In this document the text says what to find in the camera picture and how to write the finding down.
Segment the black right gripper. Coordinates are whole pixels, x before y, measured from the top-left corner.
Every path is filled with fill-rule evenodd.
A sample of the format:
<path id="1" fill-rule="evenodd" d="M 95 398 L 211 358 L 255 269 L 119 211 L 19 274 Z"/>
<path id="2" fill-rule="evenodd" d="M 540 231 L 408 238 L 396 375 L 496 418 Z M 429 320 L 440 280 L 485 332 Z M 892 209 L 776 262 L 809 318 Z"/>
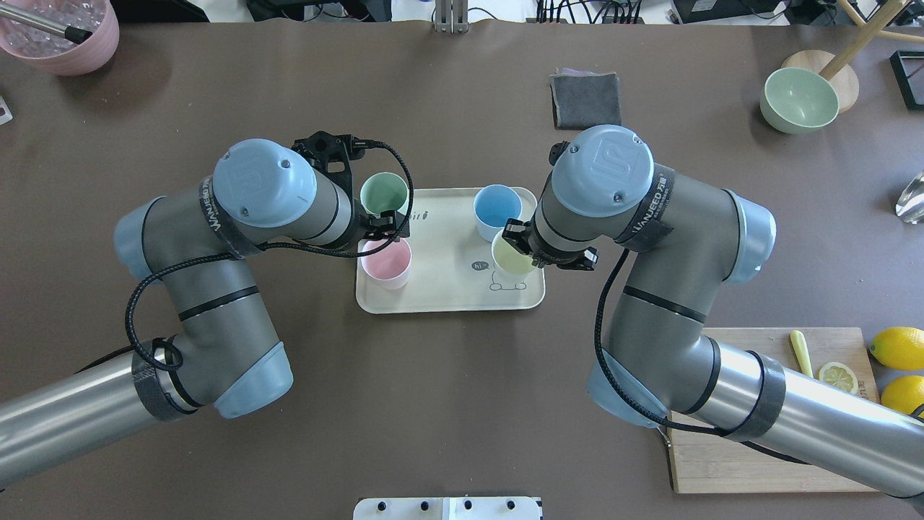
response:
<path id="1" fill-rule="evenodd" d="M 552 146 L 552 171 L 546 178 L 533 216 L 527 221 L 508 220 L 502 239 L 542 269 L 591 271 L 598 256 L 590 244 L 600 237 L 597 216 L 584 208 L 586 197 L 567 203 L 580 181 L 590 173 L 594 141 L 561 142 Z"/>

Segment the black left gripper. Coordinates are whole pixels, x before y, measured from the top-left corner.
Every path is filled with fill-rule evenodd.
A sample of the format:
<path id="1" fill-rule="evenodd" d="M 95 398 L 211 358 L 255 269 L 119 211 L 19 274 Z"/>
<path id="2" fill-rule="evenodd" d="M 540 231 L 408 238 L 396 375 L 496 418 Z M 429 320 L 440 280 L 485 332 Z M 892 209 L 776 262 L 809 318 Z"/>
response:
<path id="1" fill-rule="evenodd" d="M 293 142 L 291 150 L 304 158 L 317 174 L 327 178 L 334 195 L 333 214 L 327 226 L 313 237 L 292 238 L 294 243 L 320 250 L 351 250 L 364 239 L 398 241 L 410 236 L 409 218 L 401 210 L 370 213 L 354 194 L 351 162 L 363 158 L 365 151 L 372 149 L 389 151 L 409 177 L 400 154 L 378 139 L 318 131 Z"/>

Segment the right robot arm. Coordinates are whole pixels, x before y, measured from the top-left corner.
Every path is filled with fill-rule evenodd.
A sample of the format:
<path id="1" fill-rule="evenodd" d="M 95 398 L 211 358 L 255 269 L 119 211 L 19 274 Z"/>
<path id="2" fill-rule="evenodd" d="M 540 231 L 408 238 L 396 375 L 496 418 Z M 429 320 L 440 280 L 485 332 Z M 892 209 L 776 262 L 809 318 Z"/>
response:
<path id="1" fill-rule="evenodd" d="M 751 280 L 768 259 L 768 210 L 658 165 L 617 125 L 555 145 L 550 164 L 535 213 L 502 237 L 538 267 L 591 270 L 601 236 L 637 254 L 610 332 L 595 339 L 598 406 L 815 465 L 922 509 L 920 419 L 703 334 L 720 286 Z"/>

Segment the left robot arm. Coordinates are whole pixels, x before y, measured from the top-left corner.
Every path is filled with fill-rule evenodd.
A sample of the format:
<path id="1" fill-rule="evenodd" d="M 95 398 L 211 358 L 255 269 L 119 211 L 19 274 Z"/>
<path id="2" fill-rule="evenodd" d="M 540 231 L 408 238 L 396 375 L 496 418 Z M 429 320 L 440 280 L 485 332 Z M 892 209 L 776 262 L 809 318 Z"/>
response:
<path id="1" fill-rule="evenodd" d="M 407 216 L 354 197 L 350 162 L 375 149 L 390 146 L 324 131 L 291 146 L 244 139 L 197 188 L 126 214 L 113 246 L 139 281 L 128 344 L 2 405 L 2 487 L 206 405 L 235 418 L 284 395 L 292 370 L 247 259 L 360 258 L 360 241 L 383 251 L 406 237 Z"/>

